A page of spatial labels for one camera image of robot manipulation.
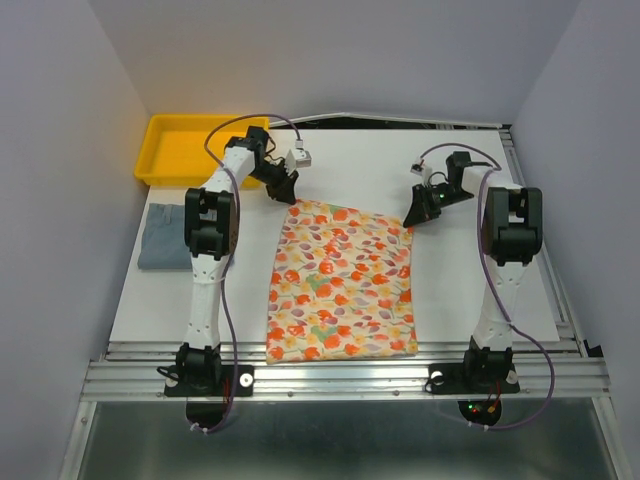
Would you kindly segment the floral orange skirt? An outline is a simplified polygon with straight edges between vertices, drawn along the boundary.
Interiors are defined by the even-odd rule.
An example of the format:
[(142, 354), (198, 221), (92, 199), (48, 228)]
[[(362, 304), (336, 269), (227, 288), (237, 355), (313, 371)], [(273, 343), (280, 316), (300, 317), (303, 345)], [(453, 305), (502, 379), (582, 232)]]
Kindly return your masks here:
[(268, 298), (269, 364), (413, 356), (413, 232), (399, 218), (300, 200)]

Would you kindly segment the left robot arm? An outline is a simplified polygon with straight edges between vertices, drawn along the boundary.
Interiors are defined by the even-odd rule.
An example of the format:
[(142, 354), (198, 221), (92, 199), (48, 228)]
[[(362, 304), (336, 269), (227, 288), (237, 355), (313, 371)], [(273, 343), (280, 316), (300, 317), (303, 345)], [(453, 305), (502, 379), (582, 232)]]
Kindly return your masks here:
[(222, 285), (236, 250), (240, 227), (239, 186), (248, 177), (266, 187), (280, 203), (296, 202), (299, 178), (297, 154), (272, 160), (267, 130), (250, 126), (243, 137), (233, 136), (211, 177), (189, 188), (184, 200), (184, 243), (192, 266), (191, 310), (184, 340), (175, 363), (158, 372), (166, 378), (167, 396), (222, 396), (238, 384), (232, 365), (222, 363), (218, 316)]

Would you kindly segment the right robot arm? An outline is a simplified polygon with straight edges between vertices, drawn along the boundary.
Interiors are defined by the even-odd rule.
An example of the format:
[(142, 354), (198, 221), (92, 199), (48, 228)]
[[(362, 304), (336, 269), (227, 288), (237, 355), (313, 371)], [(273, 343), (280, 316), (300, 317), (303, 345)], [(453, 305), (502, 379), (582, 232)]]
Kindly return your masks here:
[(404, 219), (415, 227), (439, 218), (444, 208), (467, 200), (476, 206), (476, 239), (485, 293), (479, 320), (459, 362), (436, 363), (425, 385), (435, 395), (497, 394), (519, 391), (513, 363), (513, 322), (518, 290), (543, 244), (543, 196), (537, 188), (504, 176), (490, 155), (473, 159), (475, 149), (457, 144), (445, 160), (442, 182), (419, 159), (411, 166), (420, 176)]

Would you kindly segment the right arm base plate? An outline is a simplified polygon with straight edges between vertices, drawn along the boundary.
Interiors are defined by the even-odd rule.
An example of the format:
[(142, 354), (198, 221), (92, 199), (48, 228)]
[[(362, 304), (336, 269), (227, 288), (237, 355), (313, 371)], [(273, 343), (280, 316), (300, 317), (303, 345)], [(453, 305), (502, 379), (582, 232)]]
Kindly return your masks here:
[(434, 363), (423, 389), (434, 395), (516, 394), (520, 385), (518, 381), (509, 383), (505, 375), (495, 371), (471, 371), (462, 363)]

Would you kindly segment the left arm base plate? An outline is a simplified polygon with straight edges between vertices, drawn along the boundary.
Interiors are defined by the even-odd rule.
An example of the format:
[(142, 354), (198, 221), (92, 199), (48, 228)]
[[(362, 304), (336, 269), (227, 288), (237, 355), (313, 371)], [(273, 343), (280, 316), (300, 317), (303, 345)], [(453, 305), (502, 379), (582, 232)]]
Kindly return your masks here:
[(223, 364), (219, 373), (213, 377), (181, 378), (175, 365), (159, 366), (156, 371), (164, 378), (164, 395), (170, 398), (230, 398), (232, 388), (235, 388), (237, 397), (246, 398), (253, 395), (254, 367), (251, 365), (238, 365), (237, 374), (234, 374), (232, 364)]

